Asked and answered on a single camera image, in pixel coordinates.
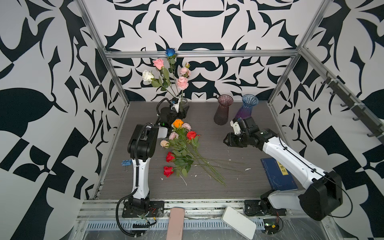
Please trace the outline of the maroon glass vase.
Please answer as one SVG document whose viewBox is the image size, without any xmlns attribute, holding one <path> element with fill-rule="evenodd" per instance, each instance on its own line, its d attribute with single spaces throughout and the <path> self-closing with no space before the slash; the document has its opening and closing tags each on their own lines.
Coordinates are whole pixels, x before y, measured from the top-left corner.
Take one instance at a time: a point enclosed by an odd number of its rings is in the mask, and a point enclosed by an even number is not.
<svg viewBox="0 0 384 240">
<path fill-rule="evenodd" d="M 229 95 L 221 95 L 218 98 L 219 106 L 214 115 L 214 122 L 219 125 L 225 125 L 229 119 L 229 107 L 233 104 L 234 100 Z"/>
</svg>

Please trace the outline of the large pink peony flower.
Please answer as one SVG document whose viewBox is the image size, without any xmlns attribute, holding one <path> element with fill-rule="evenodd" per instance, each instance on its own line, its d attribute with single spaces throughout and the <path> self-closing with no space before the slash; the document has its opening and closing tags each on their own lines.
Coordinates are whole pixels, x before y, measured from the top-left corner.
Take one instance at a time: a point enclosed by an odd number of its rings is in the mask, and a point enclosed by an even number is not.
<svg viewBox="0 0 384 240">
<path fill-rule="evenodd" d="M 189 80 L 186 77 L 179 77 L 176 80 L 176 85 L 179 90 L 178 99 L 181 101 L 183 98 L 184 90 L 186 90 L 189 86 Z"/>
</svg>

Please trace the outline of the white rose flower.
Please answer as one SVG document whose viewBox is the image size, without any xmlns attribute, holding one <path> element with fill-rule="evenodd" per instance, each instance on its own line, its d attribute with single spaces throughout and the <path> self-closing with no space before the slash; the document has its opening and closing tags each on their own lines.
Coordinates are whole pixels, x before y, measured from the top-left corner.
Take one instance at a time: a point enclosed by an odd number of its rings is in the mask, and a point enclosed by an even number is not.
<svg viewBox="0 0 384 240">
<path fill-rule="evenodd" d="M 143 82 L 148 83 L 152 87 L 160 89 L 163 92 L 168 92 L 173 98 L 178 97 L 179 95 L 172 88 L 169 71 L 165 68 L 162 68 L 159 70 L 159 73 L 159 78 L 156 78 L 152 72 L 144 71 L 142 73 Z"/>
</svg>

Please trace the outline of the pink rose flower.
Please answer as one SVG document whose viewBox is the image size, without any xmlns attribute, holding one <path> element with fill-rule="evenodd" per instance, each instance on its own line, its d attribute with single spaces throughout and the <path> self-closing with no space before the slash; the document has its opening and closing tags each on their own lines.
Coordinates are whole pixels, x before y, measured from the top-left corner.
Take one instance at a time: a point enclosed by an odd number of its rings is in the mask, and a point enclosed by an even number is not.
<svg viewBox="0 0 384 240">
<path fill-rule="evenodd" d="M 171 72 L 166 68 L 164 61 L 157 59 L 153 61 L 153 64 L 160 76 L 158 78 L 153 77 L 151 85 L 163 92 L 168 92 L 172 97 L 178 97 L 179 94 L 173 88 L 175 84 L 171 82 Z"/>
</svg>

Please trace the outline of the blue rose flower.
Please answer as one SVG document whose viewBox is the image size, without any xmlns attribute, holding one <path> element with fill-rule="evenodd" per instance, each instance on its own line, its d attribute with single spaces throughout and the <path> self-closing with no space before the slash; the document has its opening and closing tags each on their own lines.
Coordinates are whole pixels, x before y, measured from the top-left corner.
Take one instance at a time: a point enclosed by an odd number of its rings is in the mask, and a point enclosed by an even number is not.
<svg viewBox="0 0 384 240">
<path fill-rule="evenodd" d="M 166 49 L 166 58 L 168 62 L 168 67 L 164 67 L 163 74 L 164 74 L 164 81 L 166 85 L 171 88 L 171 92 L 174 94 L 175 97 L 180 96 L 180 89 L 177 86 L 177 53 L 176 50 L 173 48 L 167 48 Z"/>
</svg>

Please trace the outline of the clear glass vase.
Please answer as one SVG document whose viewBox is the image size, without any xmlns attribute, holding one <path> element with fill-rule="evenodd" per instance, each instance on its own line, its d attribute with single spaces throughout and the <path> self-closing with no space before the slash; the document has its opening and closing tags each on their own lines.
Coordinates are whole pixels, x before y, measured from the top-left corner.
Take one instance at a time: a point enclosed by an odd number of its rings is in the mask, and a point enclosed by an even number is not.
<svg viewBox="0 0 384 240">
<path fill-rule="evenodd" d="M 176 109 L 179 113 L 187 112 L 189 110 L 188 99 L 180 97 L 176 105 Z"/>
</svg>

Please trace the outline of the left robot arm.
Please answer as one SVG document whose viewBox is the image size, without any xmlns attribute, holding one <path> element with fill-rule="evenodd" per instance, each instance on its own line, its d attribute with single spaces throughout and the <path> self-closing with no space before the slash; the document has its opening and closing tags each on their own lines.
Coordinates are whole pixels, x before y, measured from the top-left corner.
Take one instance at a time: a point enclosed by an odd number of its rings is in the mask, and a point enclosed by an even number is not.
<svg viewBox="0 0 384 240">
<path fill-rule="evenodd" d="M 156 107 L 157 120 L 137 125 L 128 144 L 130 162 L 133 165 L 133 192 L 123 199 L 123 217 L 146 214 L 150 209 L 149 166 L 158 139 L 171 134 L 172 123 L 184 119 L 189 110 L 186 98 L 162 99 Z"/>
</svg>

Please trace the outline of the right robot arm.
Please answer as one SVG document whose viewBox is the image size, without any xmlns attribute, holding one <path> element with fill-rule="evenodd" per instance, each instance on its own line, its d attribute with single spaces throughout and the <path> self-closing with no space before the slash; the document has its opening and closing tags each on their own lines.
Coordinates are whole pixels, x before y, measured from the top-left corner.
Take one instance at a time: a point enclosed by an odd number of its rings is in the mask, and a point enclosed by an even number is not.
<svg viewBox="0 0 384 240">
<path fill-rule="evenodd" d="M 303 211 L 310 218 L 321 221 L 332 216 L 343 204 L 347 192 L 342 187 L 342 178 L 334 171 L 326 172 L 310 163 L 290 148 L 271 129 L 261 130 L 252 117 L 231 121 L 233 132 L 223 140 L 229 147 L 255 147 L 283 165 L 302 185 L 303 190 L 270 190 L 261 196 L 259 211 L 272 215 L 280 209 Z"/>
</svg>

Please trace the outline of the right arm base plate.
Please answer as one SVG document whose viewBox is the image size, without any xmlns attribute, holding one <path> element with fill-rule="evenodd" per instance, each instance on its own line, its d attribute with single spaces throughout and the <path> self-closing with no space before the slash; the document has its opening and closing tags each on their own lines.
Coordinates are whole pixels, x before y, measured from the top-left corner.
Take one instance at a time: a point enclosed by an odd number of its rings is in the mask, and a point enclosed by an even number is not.
<svg viewBox="0 0 384 240">
<path fill-rule="evenodd" d="M 266 199 L 245 200 L 244 214 L 249 217 L 254 216 L 285 216 L 286 209 L 275 209 Z"/>
</svg>

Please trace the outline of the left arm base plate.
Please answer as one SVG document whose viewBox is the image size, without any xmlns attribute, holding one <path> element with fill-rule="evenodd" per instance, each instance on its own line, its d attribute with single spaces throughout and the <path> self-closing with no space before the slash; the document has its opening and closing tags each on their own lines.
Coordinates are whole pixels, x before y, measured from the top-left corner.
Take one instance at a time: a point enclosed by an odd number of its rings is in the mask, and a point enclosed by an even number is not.
<svg viewBox="0 0 384 240">
<path fill-rule="evenodd" d="M 145 217 L 159 217 L 164 213 L 165 202 L 164 201 L 138 201 L 124 203 L 123 218 L 136 218 L 141 215 Z"/>
</svg>

